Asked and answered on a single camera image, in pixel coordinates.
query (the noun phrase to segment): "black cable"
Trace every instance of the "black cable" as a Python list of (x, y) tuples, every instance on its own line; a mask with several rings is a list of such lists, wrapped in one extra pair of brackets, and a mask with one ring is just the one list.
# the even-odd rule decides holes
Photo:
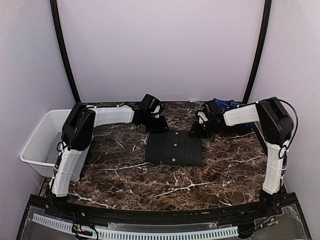
[(268, 222), (266, 222), (266, 223), (263, 223), (262, 225), (260, 224), (259, 228), (255, 229), (255, 230), (253, 230), (253, 231), (250, 231), (250, 232), (246, 232), (245, 234), (253, 234), (253, 233), (255, 233), (255, 232), (257, 232), (257, 231), (259, 231), (259, 230), (261, 230), (261, 229), (264, 229), (264, 228), (266, 228), (266, 227), (269, 227), (269, 226), (271, 226), (272, 224), (275, 223), (275, 222), (274, 222), (275, 219), (276, 219), (276, 218), (274, 218), (272, 221), (270, 220), (270, 221), (268, 221)]
[(139, 124), (136, 128), (135, 128), (135, 130), (138, 132), (138, 133), (140, 133), (140, 134), (146, 134), (147, 133), (147, 131), (139, 131), (138, 129), (140, 129), (141, 128), (141, 124)]
[[(282, 103), (285, 103), (287, 104), (294, 112), (294, 115), (295, 115), (295, 129), (294, 129), (294, 132), (293, 132), (293, 135), (292, 135), (292, 138), (288, 144), (288, 146), (286, 146), (285, 144), (283, 146), (281, 146), (280, 148), (280, 151), (278, 153), (278, 157), (279, 159), (283, 159), (285, 156), (286, 156), (286, 152), (289, 150), (290, 146), (291, 146), (291, 143), (293, 142), (295, 136), (296, 136), (296, 133), (297, 133), (297, 130), (298, 130), (298, 124), (299, 124), (299, 118), (298, 118), (298, 114), (297, 114), (297, 111), (296, 109), (287, 101), (285, 100), (282, 100), (282, 99), (272, 99), (272, 98), (267, 98), (267, 99), (263, 99), (263, 100), (260, 100), (258, 103), (262, 103), (262, 102), (267, 102), (267, 101), (279, 101), (279, 102), (282, 102)], [(252, 103), (249, 103), (243, 107), (246, 107), (246, 106), (249, 106), (249, 105), (253, 105), (253, 104), (256, 104), (257, 102), (252, 102)], [(281, 156), (281, 152), (283, 150), (283, 148), (285, 148), (285, 151), (284, 151), (284, 154)]]
[(292, 135), (291, 141), (289, 142), (289, 144), (288, 144), (288, 146), (287, 146), (287, 148), (286, 148), (286, 152), (287, 152), (288, 149), (290, 148), (290, 145), (291, 145), (291, 143), (293, 142), (293, 140), (294, 140), (294, 138), (295, 138), (295, 136), (296, 136), (297, 130), (298, 130), (298, 124), (299, 124), (298, 114), (297, 114), (296, 109), (295, 109), (289, 102), (287, 102), (287, 101), (285, 101), (285, 100), (282, 100), (282, 99), (270, 99), (270, 98), (268, 98), (268, 99), (263, 99), (263, 100), (259, 101), (259, 103), (261, 103), (261, 102), (263, 102), (263, 101), (270, 101), (270, 100), (279, 101), (279, 102), (282, 102), (282, 103), (287, 104), (287, 105), (293, 110), (294, 115), (295, 115), (295, 129), (294, 129), (294, 133), (293, 133), (293, 135)]
[(68, 145), (64, 145), (63, 141), (58, 142), (57, 146), (56, 146), (56, 151), (58, 153), (61, 153), (63, 150), (65, 150), (68, 147)]
[(282, 184), (283, 184), (283, 180), (280, 179), (280, 196), (281, 196), (281, 197), (280, 197), (280, 202), (279, 202), (278, 206), (281, 205), (282, 199), (284, 198), (284, 193), (282, 192)]
[(245, 230), (245, 231), (242, 231), (242, 232), (239, 232), (239, 234), (249, 234), (251, 230), (255, 230), (257, 226), (260, 226), (261, 224), (265, 224), (267, 221), (269, 221), (271, 218), (271, 216), (268, 216), (267, 218), (263, 219), (262, 221), (260, 221), (259, 223), (257, 223), (256, 225), (254, 225), (253, 227)]
[[(51, 183), (51, 186), (50, 186), (50, 190), (49, 190), (51, 195), (52, 195), (51, 190), (52, 190), (52, 187), (53, 187), (53, 185), (54, 185), (54, 181), (55, 181), (55, 179), (52, 180), (52, 183)], [(68, 218), (68, 219), (72, 219), (73, 222), (74, 222), (74, 221), (82, 222), (84, 225), (88, 226), (89, 228), (91, 228), (91, 229), (95, 232), (95, 234), (96, 234), (96, 240), (99, 240), (99, 233), (98, 233), (98, 231), (96, 230), (96, 228), (95, 228), (91, 223), (88, 223), (88, 222), (86, 222), (86, 221), (84, 221), (84, 220), (81, 220), (81, 219), (79, 219), (79, 218), (76, 218), (76, 217), (74, 217), (74, 216), (68, 216), (68, 215), (66, 215), (66, 214), (63, 214), (63, 213), (60, 212), (60, 211), (57, 209), (57, 207), (55, 206), (54, 201), (53, 201), (53, 199), (52, 199), (52, 196), (50, 196), (49, 199), (50, 199), (50, 203), (51, 203), (51, 205), (53, 206), (53, 208), (54, 208), (60, 215), (66, 217), (66, 218)]]
[(84, 236), (80, 236), (78, 231), (73, 231), (73, 233), (76, 235), (75, 238), (79, 239), (79, 240), (88, 240), (90, 239), (90, 237), (84, 237)]

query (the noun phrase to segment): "metal frame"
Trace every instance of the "metal frame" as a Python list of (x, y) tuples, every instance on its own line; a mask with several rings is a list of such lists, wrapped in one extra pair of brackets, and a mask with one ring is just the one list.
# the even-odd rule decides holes
[[(250, 73), (250, 77), (245, 89), (245, 93), (243, 96), (242, 102), (244, 104), (247, 104), (252, 92), (252, 89), (254, 87), (255, 79), (257, 76), (259, 64), (260, 64), (260, 59), (262, 56), (264, 44), (265, 44), (265, 39), (266, 39), (266, 34), (267, 34), (267, 28), (268, 28), (268, 22), (269, 22), (269, 16), (270, 16), (270, 11), (271, 11), (271, 3), (272, 0), (265, 0), (264, 1), (264, 10), (263, 10), (263, 16), (262, 16), (262, 23), (261, 23), (261, 28), (260, 28), (260, 34), (259, 34), (259, 39), (255, 51), (255, 56), (252, 64), (252, 69)], [(73, 94), (73, 98), (75, 102), (81, 102), (81, 98), (79, 95), (79, 91), (76, 85), (76, 81), (71, 69), (70, 61), (68, 58), (68, 53), (66, 49), (66, 44), (64, 40), (64, 35), (61, 27), (61, 21), (60, 21), (60, 16), (59, 16), (59, 9), (58, 9), (58, 3), (57, 0), (50, 0), (51, 4), (51, 12), (52, 12), (52, 18), (53, 18), (53, 23), (54, 23), (54, 28), (55, 28), (55, 33), (56, 33), (56, 38), (59, 44), (60, 48), (60, 54), (61, 58), (63, 61), (64, 69), (66, 72), (66, 76), (69, 81), (69, 85)]]
[[(134, 210), (116, 210), (101, 207), (84, 206), (66, 202), (63, 204), (65, 209), (74, 212), (76, 216), (82, 216), (80, 219), (87, 223), (99, 226), (108, 226), (109, 223), (119, 224), (138, 224), (138, 225), (181, 225), (181, 224), (200, 224), (218, 222), (219, 226), (233, 225), (238, 226), (242, 231), (254, 226), (254, 220), (257, 218), (255, 213), (239, 214), (239, 211), (248, 211), (256, 209), (258, 202), (247, 203), (237, 206), (228, 206), (220, 208), (210, 208), (204, 210), (189, 211), (134, 211)], [(295, 204), (301, 218), (301, 222), (307, 236), (312, 239), (306, 219), (301, 209), (296, 194), (283, 194), (281, 207)], [(31, 194), (25, 208), (16, 240), (22, 237), (23, 228), (27, 220), (28, 212), (31, 206), (44, 209), (44, 213), (49, 216), (60, 217), (60, 215), (47, 208), (50, 205), (48, 198)]]

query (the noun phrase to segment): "blue cloth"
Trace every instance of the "blue cloth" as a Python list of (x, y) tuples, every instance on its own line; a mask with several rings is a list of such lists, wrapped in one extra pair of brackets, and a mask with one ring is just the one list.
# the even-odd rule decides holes
[(238, 103), (234, 100), (229, 100), (229, 101), (223, 101), (223, 100), (219, 100), (214, 98), (213, 99), (215, 101), (215, 103), (217, 104), (217, 106), (219, 107), (219, 110), (224, 113), (226, 111), (229, 111), (231, 109), (236, 109), (239, 107), (243, 107), (245, 106), (245, 104), (243, 103)]

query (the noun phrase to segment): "black base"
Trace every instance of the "black base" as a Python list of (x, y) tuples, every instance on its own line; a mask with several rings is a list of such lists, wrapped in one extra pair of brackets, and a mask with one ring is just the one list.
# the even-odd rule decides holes
[(281, 190), (277, 193), (270, 195), (269, 193), (260, 190), (259, 195), (259, 207), (257, 209), (257, 214), (261, 217), (267, 217), (272, 215), (275, 212), (275, 209), (278, 208), (278, 205), (281, 203), (282, 199)]
[[(284, 194), (279, 209), (295, 204), (300, 215), (304, 231), (308, 239), (311, 239), (304, 214), (295, 193)], [(20, 224), (17, 240), (20, 240), (23, 227), (30, 206), (45, 210), (45, 214), (60, 217), (57, 211), (50, 207), (48, 198), (31, 195)], [(180, 225), (218, 222), (219, 226), (233, 225), (238, 226), (239, 231), (243, 232), (254, 226), (254, 220), (260, 218), (257, 212), (259, 203), (247, 203), (238, 206), (211, 208), (192, 211), (132, 211), (105, 209), (100, 207), (83, 206), (64, 202), (63, 207), (57, 205), (59, 211), (74, 212), (78, 219), (93, 225), (108, 226), (109, 223), (122, 224), (141, 224), (141, 225)]]

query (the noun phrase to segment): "white cable carrier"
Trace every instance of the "white cable carrier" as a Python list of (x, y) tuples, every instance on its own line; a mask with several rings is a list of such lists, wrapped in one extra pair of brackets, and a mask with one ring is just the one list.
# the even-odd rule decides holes
[[(55, 229), (67, 234), (72, 233), (71, 221), (59, 220), (51, 218), (50, 216), (34, 214), (33, 222), (43, 226)], [(82, 226), (82, 229), (93, 232), (89, 227)], [(99, 234), (100, 240), (215, 240), (225, 239), (238, 236), (238, 227), (226, 227), (221, 229), (212, 229), (205, 231), (189, 231), (189, 232), (170, 232), (170, 233), (149, 233), (149, 232), (128, 232), (128, 231), (115, 231), (108, 230), (103, 227), (95, 227)], [(91, 239), (96, 239), (94, 232)]]

